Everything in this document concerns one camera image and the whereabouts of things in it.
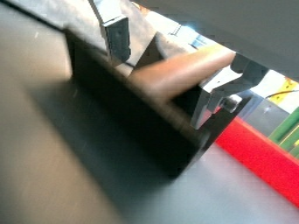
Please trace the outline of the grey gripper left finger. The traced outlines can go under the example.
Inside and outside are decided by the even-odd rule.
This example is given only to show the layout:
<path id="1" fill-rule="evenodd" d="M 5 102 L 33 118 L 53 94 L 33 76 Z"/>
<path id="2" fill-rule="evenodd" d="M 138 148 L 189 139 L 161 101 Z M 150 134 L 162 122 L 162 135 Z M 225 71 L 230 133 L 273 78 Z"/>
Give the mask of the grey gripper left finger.
<path id="1" fill-rule="evenodd" d="M 124 63 L 130 56 L 128 17 L 120 9 L 120 0 L 88 0 L 94 12 L 106 55 L 112 63 Z"/>

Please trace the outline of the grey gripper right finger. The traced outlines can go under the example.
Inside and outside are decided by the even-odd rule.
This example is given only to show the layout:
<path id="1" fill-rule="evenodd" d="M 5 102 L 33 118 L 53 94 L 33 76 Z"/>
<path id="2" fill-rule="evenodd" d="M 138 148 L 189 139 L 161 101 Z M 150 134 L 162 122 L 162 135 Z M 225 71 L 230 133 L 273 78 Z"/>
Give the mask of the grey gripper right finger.
<path id="1" fill-rule="evenodd" d="M 216 108 L 224 106 L 224 101 L 232 106 L 228 111 L 234 111 L 241 101 L 238 93 L 254 87 L 266 72 L 265 66 L 236 54 L 230 64 L 200 84 L 198 100 L 190 116 L 190 126 L 196 130 L 216 112 Z"/>

